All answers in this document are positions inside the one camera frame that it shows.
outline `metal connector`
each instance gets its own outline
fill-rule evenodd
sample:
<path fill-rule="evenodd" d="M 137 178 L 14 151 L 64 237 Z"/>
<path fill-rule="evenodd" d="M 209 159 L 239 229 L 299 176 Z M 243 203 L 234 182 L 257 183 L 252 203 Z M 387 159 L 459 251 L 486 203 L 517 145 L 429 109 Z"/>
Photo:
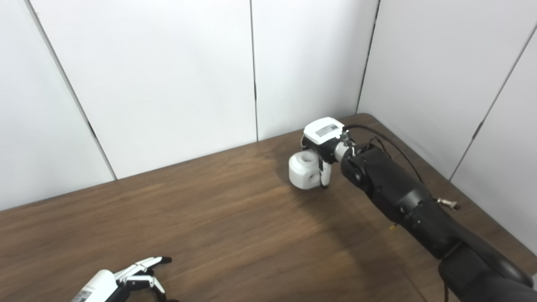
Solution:
<path fill-rule="evenodd" d="M 449 207 L 452 211 L 460 210 L 462 208 L 462 206 L 457 202 L 452 202 L 447 199 L 437 198 L 437 203 L 442 206 Z"/>

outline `white wall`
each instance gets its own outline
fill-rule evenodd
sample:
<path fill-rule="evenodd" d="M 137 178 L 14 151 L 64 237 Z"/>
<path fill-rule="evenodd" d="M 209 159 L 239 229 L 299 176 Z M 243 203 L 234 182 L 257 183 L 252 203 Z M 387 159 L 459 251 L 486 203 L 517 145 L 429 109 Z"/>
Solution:
<path fill-rule="evenodd" d="M 256 140 L 248 0 L 32 0 L 119 178 Z"/>
<path fill-rule="evenodd" d="M 0 3 L 0 210 L 112 180 L 23 1 Z"/>
<path fill-rule="evenodd" d="M 452 180 L 535 254 L 536 113 L 534 34 Z"/>
<path fill-rule="evenodd" d="M 353 115 L 378 0 L 254 0 L 259 139 Z"/>
<path fill-rule="evenodd" d="M 359 112 L 449 178 L 537 21 L 534 0 L 383 0 Z"/>

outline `black cable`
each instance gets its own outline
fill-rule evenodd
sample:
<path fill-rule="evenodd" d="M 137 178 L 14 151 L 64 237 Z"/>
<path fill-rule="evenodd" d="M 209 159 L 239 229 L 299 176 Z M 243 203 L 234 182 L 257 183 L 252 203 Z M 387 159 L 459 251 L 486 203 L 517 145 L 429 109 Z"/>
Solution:
<path fill-rule="evenodd" d="M 449 302 L 449 289 L 447 283 L 444 282 L 444 302 Z"/>
<path fill-rule="evenodd" d="M 378 136 L 374 136 L 369 140 L 369 144 L 371 144 L 372 141 L 376 140 L 380 146 L 382 147 L 382 150 L 388 155 L 388 157 L 392 160 L 393 157 L 388 153 L 388 150 L 386 150 L 386 147 L 384 146 L 384 143 L 379 139 Z"/>
<path fill-rule="evenodd" d="M 385 141 L 387 141 L 388 143 L 390 143 L 392 146 L 394 146 L 397 151 L 399 151 L 399 153 L 401 153 L 401 155 L 403 155 L 404 159 L 407 160 L 407 162 L 410 164 L 410 166 L 412 167 L 412 169 L 414 170 L 414 172 L 416 173 L 416 175 L 418 176 L 418 179 L 421 183 L 425 184 L 425 182 L 423 181 L 423 178 L 421 176 L 421 174 L 419 173 L 418 169 L 416 168 L 416 166 L 414 165 L 414 163 L 410 160 L 410 158 L 405 154 L 405 152 L 403 152 L 403 150 L 401 150 L 401 148 L 399 148 L 399 146 L 393 141 L 391 140 L 389 137 L 387 137 L 386 135 L 380 133 L 379 131 L 373 129 L 373 128 L 369 128 L 367 126 L 364 126 L 364 125 L 358 125 L 358 124 L 352 124 L 352 125 L 346 125 L 343 127 L 343 131 L 347 131 L 349 129 L 354 129 L 354 128 L 360 128 L 360 129 L 364 129 L 364 130 L 367 130 L 369 132 L 373 132 L 374 134 L 380 136 L 381 138 L 383 138 Z"/>

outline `black robotic arm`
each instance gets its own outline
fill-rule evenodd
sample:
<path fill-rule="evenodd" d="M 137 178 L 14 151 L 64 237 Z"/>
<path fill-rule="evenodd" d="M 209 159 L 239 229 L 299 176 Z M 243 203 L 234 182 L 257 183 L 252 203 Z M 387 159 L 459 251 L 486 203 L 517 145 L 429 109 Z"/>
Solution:
<path fill-rule="evenodd" d="M 339 161 L 345 178 L 361 189 L 386 218 L 403 226 L 441 260 L 440 276 L 462 302 L 537 301 L 531 276 L 441 208 L 447 205 L 453 209 L 459 207 L 457 204 L 433 197 L 384 148 L 372 143 L 355 144 L 349 128 L 324 118 L 304 129 L 302 148 L 318 155 L 321 180 L 323 173 L 330 173 L 327 164 Z M 325 188 L 326 179 L 324 176 L 321 181 Z"/>

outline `wooden table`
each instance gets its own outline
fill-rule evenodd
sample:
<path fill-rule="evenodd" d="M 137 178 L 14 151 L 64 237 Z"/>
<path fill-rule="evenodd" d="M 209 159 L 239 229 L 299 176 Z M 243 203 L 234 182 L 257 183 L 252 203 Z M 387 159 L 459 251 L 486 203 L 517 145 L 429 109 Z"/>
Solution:
<path fill-rule="evenodd" d="M 342 121 L 389 133 L 365 114 Z M 404 229 L 391 231 L 338 165 L 326 190 L 291 185 L 287 161 L 300 139 L 297 131 L 0 212 L 0 301 L 70 301 L 98 270 L 159 255 L 173 262 L 156 276 L 182 302 L 442 301 L 438 261 Z M 433 194 L 461 202 L 457 220 L 537 271 L 529 250 L 395 140 Z M 129 302 L 143 300 L 153 301 L 150 291 Z"/>

